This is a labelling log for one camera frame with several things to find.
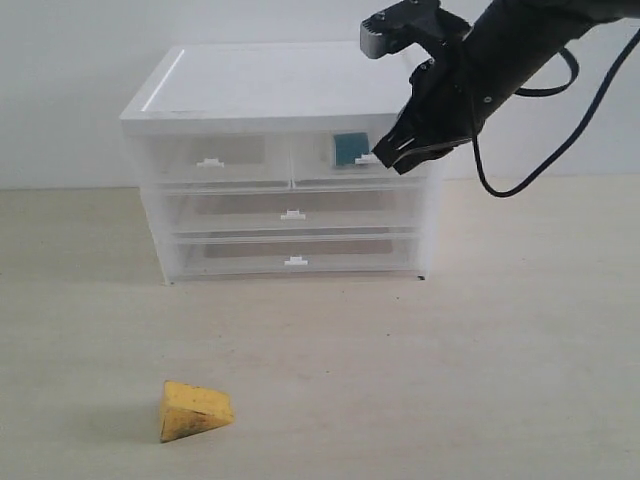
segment drawer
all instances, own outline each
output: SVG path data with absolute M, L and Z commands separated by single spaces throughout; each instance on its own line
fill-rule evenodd
M 158 136 L 140 145 L 152 182 L 165 188 L 290 185 L 289 141 L 282 135 Z
M 416 168 L 400 176 L 371 154 L 389 128 L 390 125 L 370 125 L 366 130 L 296 135 L 291 145 L 295 187 L 418 184 L 425 169 Z
M 177 245 L 184 276 L 277 272 L 408 271 L 417 241 L 368 239 Z
M 176 234 L 321 228 L 416 227 L 423 190 L 255 195 L 169 195 L 169 228 Z

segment beige tabletop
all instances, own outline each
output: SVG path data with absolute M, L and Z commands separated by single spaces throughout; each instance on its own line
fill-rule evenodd
M 167 287 L 135 190 L 0 193 L 0 479 L 637 480 L 639 209 L 449 182 L 426 282 Z M 236 423 L 160 445 L 165 379 Z

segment triangular yellow block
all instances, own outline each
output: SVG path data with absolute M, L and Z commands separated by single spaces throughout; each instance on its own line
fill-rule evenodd
M 226 393 L 166 381 L 160 405 L 160 441 L 224 427 L 234 421 L 231 398 Z

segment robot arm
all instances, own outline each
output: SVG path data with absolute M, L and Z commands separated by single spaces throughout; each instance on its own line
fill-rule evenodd
M 553 56 L 561 53 L 577 74 L 564 49 L 569 41 L 622 18 L 640 18 L 640 0 L 493 0 L 473 28 L 439 0 L 404 0 L 378 12 L 361 27 L 368 57 L 418 43 L 433 58 L 411 76 L 411 98 L 373 153 L 403 174 L 458 145 L 475 140 L 477 147 L 487 118 L 524 93 L 522 85 Z

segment cabinet top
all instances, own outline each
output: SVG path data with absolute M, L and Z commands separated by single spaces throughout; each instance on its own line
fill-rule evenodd
M 397 115 L 411 94 L 409 75 L 425 59 L 410 48 L 370 60 L 354 42 L 179 46 L 120 119 L 131 133 L 349 128 Z

